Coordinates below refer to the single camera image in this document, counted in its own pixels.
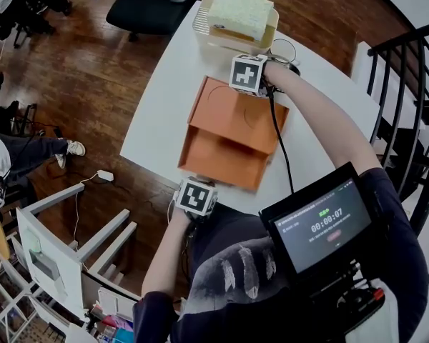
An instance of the black and white marker cube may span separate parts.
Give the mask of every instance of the black and white marker cube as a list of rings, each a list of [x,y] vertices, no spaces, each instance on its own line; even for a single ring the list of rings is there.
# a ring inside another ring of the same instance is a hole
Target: black and white marker cube
[[[208,216],[217,200],[217,190],[193,179],[183,179],[179,184],[175,206],[185,211]]]
[[[229,86],[249,95],[264,97],[260,78],[267,56],[239,54],[232,60]]]

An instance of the black monitor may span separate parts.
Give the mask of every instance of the black monitor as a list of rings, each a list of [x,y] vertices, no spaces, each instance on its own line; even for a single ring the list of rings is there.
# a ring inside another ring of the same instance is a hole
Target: black monitor
[[[349,264],[366,252],[373,214],[351,163],[260,212],[294,277]]]

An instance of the screen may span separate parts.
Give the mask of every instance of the screen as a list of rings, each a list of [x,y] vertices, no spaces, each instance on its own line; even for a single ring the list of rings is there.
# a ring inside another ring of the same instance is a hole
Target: screen
[[[297,273],[332,254],[370,223],[352,179],[275,221]]]

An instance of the person's arm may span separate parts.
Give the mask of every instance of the person's arm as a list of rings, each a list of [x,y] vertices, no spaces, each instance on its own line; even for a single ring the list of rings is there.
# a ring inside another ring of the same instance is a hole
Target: person's arm
[[[184,233],[190,220],[174,207],[172,219],[160,242],[142,285],[142,296],[158,291],[173,297]]]
[[[380,167],[369,141],[331,99],[275,62],[267,63],[265,77],[291,98],[336,168],[349,161],[358,174]]]

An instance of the wooden floor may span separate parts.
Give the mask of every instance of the wooden floor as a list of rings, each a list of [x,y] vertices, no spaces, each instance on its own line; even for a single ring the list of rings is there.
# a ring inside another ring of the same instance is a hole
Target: wooden floor
[[[132,270],[122,285],[139,294],[167,225],[174,184],[121,158],[119,151],[169,38],[143,36],[131,44],[126,32],[105,22],[114,0],[72,1],[70,17],[47,14],[57,29],[54,36],[33,36],[19,50],[13,49],[14,34],[10,36],[0,65],[5,73],[0,105],[13,100],[37,103],[37,121],[59,125],[64,136],[82,141],[87,148],[86,156],[71,158],[65,171],[49,162],[30,176],[40,198],[99,169],[114,173],[114,185],[89,182],[79,197],[77,239],[83,244],[123,208],[130,209],[130,221],[138,223],[137,242]],[[358,42],[375,45],[407,30],[381,0],[272,1],[280,13],[282,33],[348,75]],[[46,131],[53,136],[50,127]],[[43,212],[40,219],[70,242],[77,220],[74,199]],[[177,287],[178,296],[185,296],[187,285],[181,276]]]

